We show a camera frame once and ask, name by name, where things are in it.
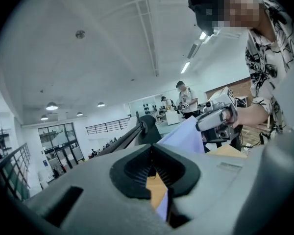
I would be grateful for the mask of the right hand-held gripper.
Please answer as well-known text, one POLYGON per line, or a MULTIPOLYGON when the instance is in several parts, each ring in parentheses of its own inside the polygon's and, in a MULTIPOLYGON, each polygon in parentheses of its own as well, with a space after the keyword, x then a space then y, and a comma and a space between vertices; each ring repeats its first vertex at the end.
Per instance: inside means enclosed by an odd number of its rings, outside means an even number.
POLYGON ((204 131, 207 142, 232 141, 238 136, 234 124, 224 121, 223 111, 229 109, 238 119, 237 102, 228 87, 215 92, 206 103, 206 113, 197 117, 196 129, 204 131))

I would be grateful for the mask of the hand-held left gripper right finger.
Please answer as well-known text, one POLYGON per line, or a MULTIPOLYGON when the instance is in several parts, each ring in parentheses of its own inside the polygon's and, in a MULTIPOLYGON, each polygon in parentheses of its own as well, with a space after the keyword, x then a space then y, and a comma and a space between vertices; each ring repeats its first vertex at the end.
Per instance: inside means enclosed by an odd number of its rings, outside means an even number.
POLYGON ((172 224, 153 224, 153 235, 238 235, 240 211, 255 180, 255 154, 246 158, 195 154, 154 144, 156 165, 168 169, 172 224))

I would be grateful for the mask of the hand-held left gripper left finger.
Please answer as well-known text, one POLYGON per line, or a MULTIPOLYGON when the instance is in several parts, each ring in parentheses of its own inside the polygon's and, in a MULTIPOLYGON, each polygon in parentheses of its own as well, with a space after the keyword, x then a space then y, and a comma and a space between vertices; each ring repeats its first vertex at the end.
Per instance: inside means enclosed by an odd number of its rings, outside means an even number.
POLYGON ((113 185, 109 172, 119 159, 141 146, 102 155, 83 162, 31 197, 25 205, 46 219, 69 190, 80 195, 67 206, 58 228, 67 235, 168 235, 173 229, 155 212, 149 200, 124 196, 113 185))

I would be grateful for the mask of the white and blue t-shirt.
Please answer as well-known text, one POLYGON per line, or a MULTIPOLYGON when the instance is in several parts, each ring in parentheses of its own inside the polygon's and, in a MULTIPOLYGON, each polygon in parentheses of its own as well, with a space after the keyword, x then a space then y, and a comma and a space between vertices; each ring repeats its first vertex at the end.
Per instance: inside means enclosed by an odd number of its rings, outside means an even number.
MULTIPOLYGON (((164 136, 158 144, 171 147, 174 152, 178 152, 182 156, 192 157, 196 162, 199 161, 199 158, 203 158, 205 162, 209 159, 203 153, 203 141, 201 133, 196 130, 196 119, 194 117, 182 122, 176 129, 164 136)), ((168 214, 166 217, 170 224, 175 224, 177 227, 202 219, 200 215, 208 210, 212 200, 209 176, 205 171, 202 172, 195 188, 188 196, 182 198, 173 199, 172 190, 166 188, 164 198, 156 210, 157 213, 164 217, 164 207, 167 204, 168 214)))

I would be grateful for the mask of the person's right forearm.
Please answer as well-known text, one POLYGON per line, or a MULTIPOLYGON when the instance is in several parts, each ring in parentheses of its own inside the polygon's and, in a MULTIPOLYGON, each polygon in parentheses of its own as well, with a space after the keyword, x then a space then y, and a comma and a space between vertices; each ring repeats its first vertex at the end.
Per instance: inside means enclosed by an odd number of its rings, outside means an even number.
POLYGON ((272 112, 272 103, 269 99, 256 97, 247 108, 237 108, 238 119, 234 127, 246 125, 249 127, 259 125, 268 120, 272 112))

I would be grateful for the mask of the black metal balcony railing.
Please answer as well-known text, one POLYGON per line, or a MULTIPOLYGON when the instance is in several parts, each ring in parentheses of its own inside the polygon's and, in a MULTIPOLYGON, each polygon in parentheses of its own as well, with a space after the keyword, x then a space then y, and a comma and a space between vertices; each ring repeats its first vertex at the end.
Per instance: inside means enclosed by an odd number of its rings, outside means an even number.
POLYGON ((88 135, 92 134, 101 134, 101 133, 108 133, 112 131, 119 131, 124 130, 127 128, 130 118, 123 118, 115 121, 110 121, 98 125, 92 125, 86 127, 86 131, 88 135))

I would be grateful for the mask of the person's right hand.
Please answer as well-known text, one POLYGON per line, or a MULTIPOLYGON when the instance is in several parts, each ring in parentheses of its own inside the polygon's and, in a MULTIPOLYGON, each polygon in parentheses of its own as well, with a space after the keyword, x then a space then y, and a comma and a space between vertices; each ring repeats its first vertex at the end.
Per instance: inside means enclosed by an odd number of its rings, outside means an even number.
POLYGON ((237 120, 237 117, 235 115, 235 113, 233 113, 231 110, 226 109, 223 111, 223 117, 224 117, 224 121, 227 124, 234 124, 237 120))

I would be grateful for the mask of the black framed glass doors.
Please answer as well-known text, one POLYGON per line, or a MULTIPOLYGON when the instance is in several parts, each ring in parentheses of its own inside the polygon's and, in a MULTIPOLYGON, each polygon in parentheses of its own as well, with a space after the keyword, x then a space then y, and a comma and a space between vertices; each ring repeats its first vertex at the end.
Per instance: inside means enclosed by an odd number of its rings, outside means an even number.
POLYGON ((67 173, 85 159, 72 123, 39 128, 38 133, 54 176, 67 173))

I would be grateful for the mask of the group of ceiling tube lights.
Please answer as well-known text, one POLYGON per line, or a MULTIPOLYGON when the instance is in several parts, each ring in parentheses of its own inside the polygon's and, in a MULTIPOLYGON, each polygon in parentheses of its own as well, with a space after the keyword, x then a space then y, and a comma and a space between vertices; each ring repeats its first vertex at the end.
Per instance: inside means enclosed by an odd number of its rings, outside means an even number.
POLYGON ((187 55, 187 60, 186 60, 185 65, 181 71, 181 74, 183 74, 186 71, 186 69, 189 67, 189 65, 191 64, 191 60, 194 58, 194 56, 196 55, 200 46, 204 43, 206 38, 207 38, 207 34, 205 32, 202 32, 199 39, 193 43, 193 45, 187 55))

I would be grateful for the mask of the short black metal railing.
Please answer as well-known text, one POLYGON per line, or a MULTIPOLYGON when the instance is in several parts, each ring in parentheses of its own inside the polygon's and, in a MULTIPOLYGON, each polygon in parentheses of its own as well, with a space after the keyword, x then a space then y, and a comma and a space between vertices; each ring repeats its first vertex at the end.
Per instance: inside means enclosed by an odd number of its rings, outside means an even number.
POLYGON ((0 159, 0 188, 22 202, 30 197, 29 165, 30 153, 26 143, 0 159))

